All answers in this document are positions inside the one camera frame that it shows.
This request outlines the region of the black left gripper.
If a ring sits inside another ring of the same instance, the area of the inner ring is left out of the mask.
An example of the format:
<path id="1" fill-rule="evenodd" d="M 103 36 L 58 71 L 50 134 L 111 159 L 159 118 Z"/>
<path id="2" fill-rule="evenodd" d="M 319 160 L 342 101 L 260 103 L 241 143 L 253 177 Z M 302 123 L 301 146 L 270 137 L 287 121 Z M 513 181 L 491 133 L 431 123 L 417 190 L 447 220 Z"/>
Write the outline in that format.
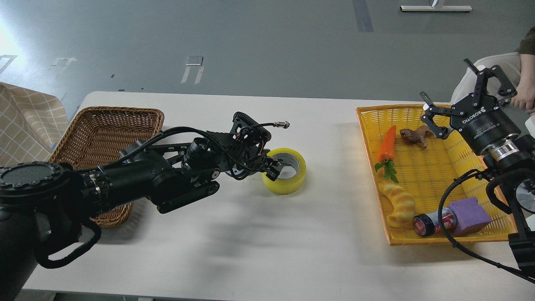
<path id="1" fill-rule="evenodd" d="M 276 181 L 282 172 L 280 160 L 268 156 L 264 144 L 246 146 L 244 144 L 226 146 L 226 153 L 233 160 L 226 160 L 228 170 L 226 174 L 234 179 L 244 179 L 251 174 L 265 173 L 270 181 Z"/>

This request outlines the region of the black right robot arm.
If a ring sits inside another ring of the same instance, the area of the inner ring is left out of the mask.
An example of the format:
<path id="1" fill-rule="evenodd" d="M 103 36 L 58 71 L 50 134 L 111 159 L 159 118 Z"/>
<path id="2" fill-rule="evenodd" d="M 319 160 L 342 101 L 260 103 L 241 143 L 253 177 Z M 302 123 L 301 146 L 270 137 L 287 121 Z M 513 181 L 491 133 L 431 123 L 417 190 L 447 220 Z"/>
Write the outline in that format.
<path id="1" fill-rule="evenodd" d="M 534 231 L 527 224 L 524 212 L 527 206 L 518 200 L 518 190 L 526 182 L 534 181 L 534 139 L 520 137 L 520 129 L 500 108 L 496 97 L 489 95 L 487 84 L 497 78 L 500 87 L 497 93 L 507 99 L 516 95 L 516 89 L 500 66 L 484 67 L 482 70 L 464 59 L 476 76 L 474 91 L 450 108 L 434 105 L 428 94 L 424 99 L 424 114 L 421 121 L 439 139 L 447 139 L 457 131 L 477 156 L 483 156 L 488 164 L 484 170 L 472 169 L 453 180 L 439 201 L 438 218 L 441 231 L 454 248 L 503 269 L 506 272 L 534 282 Z M 517 231 L 509 234 L 508 242 L 518 265 L 512 268 L 482 257 L 463 246 L 445 229 L 442 218 L 444 203 L 456 187 L 468 179 L 486 180 L 486 193 L 491 204 L 513 217 Z"/>

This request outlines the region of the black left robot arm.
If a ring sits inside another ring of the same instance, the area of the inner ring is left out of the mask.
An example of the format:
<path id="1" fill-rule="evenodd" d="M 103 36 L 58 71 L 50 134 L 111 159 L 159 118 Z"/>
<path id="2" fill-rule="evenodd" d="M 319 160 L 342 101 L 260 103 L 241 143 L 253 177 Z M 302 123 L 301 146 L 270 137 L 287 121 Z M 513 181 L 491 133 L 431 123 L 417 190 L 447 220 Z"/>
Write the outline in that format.
<path id="1" fill-rule="evenodd" d="M 89 251 L 102 230 L 92 219 L 147 198 L 161 214 L 212 196 L 221 173 L 243 180 L 265 173 L 275 181 L 281 160 L 265 150 L 268 126 L 242 112 L 230 132 L 173 127 L 134 143 L 116 161 L 74 169 L 68 163 L 1 167 L 1 299 L 13 301 L 37 265 L 61 268 Z"/>

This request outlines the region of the person's lower hand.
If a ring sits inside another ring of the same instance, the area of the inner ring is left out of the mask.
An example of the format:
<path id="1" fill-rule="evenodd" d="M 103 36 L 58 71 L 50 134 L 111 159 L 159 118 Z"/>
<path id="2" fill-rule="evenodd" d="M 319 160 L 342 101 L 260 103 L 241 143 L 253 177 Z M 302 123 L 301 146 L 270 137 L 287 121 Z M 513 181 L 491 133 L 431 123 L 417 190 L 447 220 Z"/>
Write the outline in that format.
<path id="1" fill-rule="evenodd" d="M 512 105 L 524 110 L 527 114 L 535 114 L 535 84 L 532 81 L 520 82 L 517 94 L 512 98 Z"/>

